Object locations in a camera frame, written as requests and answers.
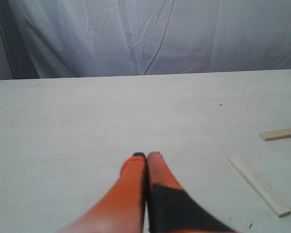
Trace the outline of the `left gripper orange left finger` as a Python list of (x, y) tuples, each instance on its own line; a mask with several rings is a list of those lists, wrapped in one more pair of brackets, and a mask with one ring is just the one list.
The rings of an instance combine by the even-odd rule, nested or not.
[(136, 152), (102, 199), (60, 233), (142, 233), (146, 207), (146, 156)]

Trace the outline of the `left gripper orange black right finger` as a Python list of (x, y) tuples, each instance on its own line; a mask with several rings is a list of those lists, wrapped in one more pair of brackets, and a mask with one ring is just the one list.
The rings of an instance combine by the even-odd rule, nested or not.
[(147, 168), (148, 220), (151, 233), (236, 232), (191, 198), (160, 152), (151, 152), (147, 156)]

